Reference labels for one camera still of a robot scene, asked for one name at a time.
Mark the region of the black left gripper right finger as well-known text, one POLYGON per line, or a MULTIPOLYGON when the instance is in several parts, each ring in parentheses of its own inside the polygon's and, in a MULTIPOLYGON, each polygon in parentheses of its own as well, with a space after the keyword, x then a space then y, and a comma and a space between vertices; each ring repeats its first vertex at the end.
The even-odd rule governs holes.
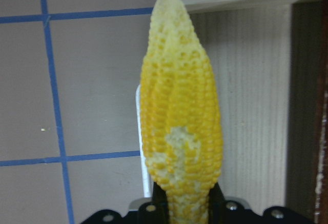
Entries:
POLYGON ((223 223, 225 197, 218 183, 209 191, 208 223, 223 223))

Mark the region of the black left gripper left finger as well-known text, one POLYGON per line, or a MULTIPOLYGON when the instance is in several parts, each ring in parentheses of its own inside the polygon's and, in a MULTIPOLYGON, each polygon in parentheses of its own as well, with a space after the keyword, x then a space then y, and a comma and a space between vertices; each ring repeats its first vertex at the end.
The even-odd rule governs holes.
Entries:
POLYGON ((168 200, 166 192, 153 182, 152 203, 159 207, 159 219, 162 223, 169 223, 168 200))

